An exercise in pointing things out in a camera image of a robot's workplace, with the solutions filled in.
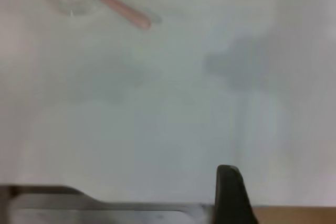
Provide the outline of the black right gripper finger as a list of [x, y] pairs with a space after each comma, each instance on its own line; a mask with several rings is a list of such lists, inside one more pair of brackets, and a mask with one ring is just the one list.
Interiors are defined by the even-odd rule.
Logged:
[[235, 166], [217, 168], [214, 223], [258, 223], [243, 177]]

